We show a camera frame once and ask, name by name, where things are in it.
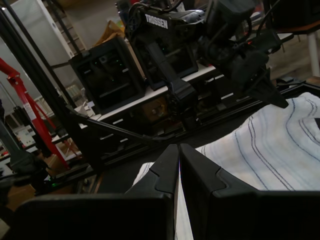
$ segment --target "red crane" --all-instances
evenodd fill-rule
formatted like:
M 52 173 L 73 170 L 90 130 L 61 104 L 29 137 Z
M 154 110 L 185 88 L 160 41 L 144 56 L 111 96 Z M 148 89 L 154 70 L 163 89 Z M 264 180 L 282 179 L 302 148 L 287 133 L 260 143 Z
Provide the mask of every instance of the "red crane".
M 52 127 L 55 129 L 55 125 L 53 122 L 46 116 L 46 114 L 42 111 L 42 109 L 38 106 L 38 104 L 32 99 L 32 97 L 29 95 L 24 82 L 20 78 L 20 72 L 13 69 L 11 66 L 9 66 L 5 61 L 3 61 L 0 58 L 0 71 L 6 74 L 7 80 L 11 84 L 11 86 L 16 91 L 17 95 L 19 96 L 23 107 L 28 114 L 30 120 L 32 121 L 35 129 L 41 136 L 44 143 L 47 145 L 49 150 L 55 154 L 62 164 L 68 169 L 69 166 L 66 163 L 64 157 L 61 155 L 59 150 L 57 149 L 57 146 L 52 143 L 51 135 L 49 134 L 49 131 L 45 125 L 45 122 L 41 118 L 38 110 L 43 114 L 43 116 L 49 121 L 49 123 L 52 125 Z

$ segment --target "white towel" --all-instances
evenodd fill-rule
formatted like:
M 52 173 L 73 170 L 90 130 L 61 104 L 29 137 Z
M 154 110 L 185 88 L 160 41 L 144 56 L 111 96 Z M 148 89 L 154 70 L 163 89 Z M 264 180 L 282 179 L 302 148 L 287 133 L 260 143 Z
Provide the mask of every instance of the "white towel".
M 199 147 L 210 160 L 259 190 L 319 191 L 320 99 L 310 93 L 287 100 L 282 109 L 268 105 L 238 129 Z M 135 184 L 152 166 L 142 165 Z M 179 174 L 176 239 L 192 240 Z

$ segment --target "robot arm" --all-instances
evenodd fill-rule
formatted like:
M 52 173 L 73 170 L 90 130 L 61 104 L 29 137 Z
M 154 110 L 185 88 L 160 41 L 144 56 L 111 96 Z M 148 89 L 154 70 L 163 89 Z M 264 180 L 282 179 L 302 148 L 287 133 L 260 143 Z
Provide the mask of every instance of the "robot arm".
M 270 49 L 279 49 L 281 41 L 272 32 L 248 41 L 249 33 L 238 41 L 230 40 L 242 22 L 251 27 L 250 16 L 255 4 L 252 0 L 218 0 L 210 2 L 206 15 L 200 10 L 174 12 L 182 0 L 171 9 L 160 9 L 144 3 L 135 3 L 129 11 L 125 34 L 132 45 L 143 43 L 153 63 L 165 76 L 169 93 L 182 110 L 196 101 L 197 93 L 181 80 L 166 61 L 156 36 L 166 35 L 171 45 L 184 42 L 193 46 L 193 52 L 206 59 L 222 72 L 244 94 L 281 108 L 287 101 L 270 81 Z

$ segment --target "black cable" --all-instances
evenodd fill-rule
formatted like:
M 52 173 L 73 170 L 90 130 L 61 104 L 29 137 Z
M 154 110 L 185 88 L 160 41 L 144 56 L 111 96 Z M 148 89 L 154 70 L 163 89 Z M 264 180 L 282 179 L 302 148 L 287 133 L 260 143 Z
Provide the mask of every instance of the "black cable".
M 179 0 L 173 7 L 168 8 L 168 9 L 162 9 L 162 10 L 160 11 L 160 13 L 170 13 L 170 12 L 176 10 L 177 7 L 179 7 L 179 5 L 180 5 L 183 1 L 184 1 L 184 0 Z
M 256 36 L 258 37 L 260 35 L 261 29 L 264 26 L 264 24 L 266 23 L 267 19 L 270 16 L 270 14 L 275 10 L 275 8 L 279 5 L 279 3 L 281 2 L 281 0 L 276 1 L 276 3 L 269 9 L 269 11 L 264 15 L 264 18 L 262 19 L 262 22 L 259 25 L 258 30 L 256 31 Z

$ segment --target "table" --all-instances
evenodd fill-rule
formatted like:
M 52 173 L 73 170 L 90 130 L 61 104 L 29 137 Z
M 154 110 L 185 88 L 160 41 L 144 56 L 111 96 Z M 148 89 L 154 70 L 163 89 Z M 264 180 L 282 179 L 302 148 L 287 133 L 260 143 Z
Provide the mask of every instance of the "table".
M 317 30 L 320 29 L 320 20 L 312 24 L 300 27 L 277 29 L 279 33 L 292 33 L 294 35 L 307 35 L 309 55 L 311 60 L 312 75 L 320 77 L 319 54 L 317 43 Z

